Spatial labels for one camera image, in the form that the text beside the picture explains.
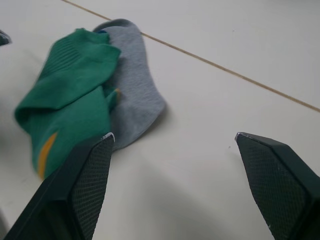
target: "sock cuff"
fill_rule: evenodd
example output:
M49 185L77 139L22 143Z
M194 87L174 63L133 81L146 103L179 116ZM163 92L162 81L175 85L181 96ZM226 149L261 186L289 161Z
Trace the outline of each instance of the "sock cuff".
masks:
M108 43L108 33L76 29L53 44L39 80L54 72L68 69L83 57L94 62L114 61L120 55L120 50Z

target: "white floor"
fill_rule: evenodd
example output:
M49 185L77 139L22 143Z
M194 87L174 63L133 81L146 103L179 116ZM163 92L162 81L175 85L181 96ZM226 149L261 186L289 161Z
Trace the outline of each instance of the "white floor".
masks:
M102 22L59 0L0 3L0 29L13 40L0 48L0 208L10 226L40 185L31 167L29 139L12 117L14 108L32 87L54 41L75 28L90 30ZM145 31L143 21L137 24ZM157 30L159 36L164 33L155 27L147 34ZM242 131L287 143L320 174L315 157L320 113L144 40L167 113L143 138L113 155L93 239L272 240L234 137ZM235 63L246 60L234 54ZM265 74L255 71L258 77Z
M320 107L318 0L70 0Z

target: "gray sock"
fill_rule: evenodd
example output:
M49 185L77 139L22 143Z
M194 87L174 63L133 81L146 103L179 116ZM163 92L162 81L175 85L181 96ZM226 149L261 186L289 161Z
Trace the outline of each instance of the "gray sock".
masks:
M117 68L107 81L121 92L111 112L113 150L121 149L141 136L165 108L149 72L145 44L137 26L125 19L108 21L93 31L106 31L110 43L121 50Z

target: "white tile floor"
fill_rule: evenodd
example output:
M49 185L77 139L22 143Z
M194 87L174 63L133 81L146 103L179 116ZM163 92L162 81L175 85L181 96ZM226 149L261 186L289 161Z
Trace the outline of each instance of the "white tile floor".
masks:
M0 208L10 226L40 184L29 139L13 120L13 110L54 41L102 22L58 0L0 3L0 29L13 40L0 48ZM168 110L157 127L113 155L93 238L273 239L251 196L234 136L242 131L287 143L320 174L315 158L320 113L144 40Z
M320 107L318 0L70 0Z

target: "green sock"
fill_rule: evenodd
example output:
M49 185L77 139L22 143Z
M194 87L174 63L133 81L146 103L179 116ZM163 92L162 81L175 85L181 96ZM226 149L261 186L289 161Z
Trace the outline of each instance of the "green sock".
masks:
M79 142L110 132L117 91L102 84L113 74L120 50L107 33L77 29L51 48L32 90L15 110L31 136L32 163L46 178Z

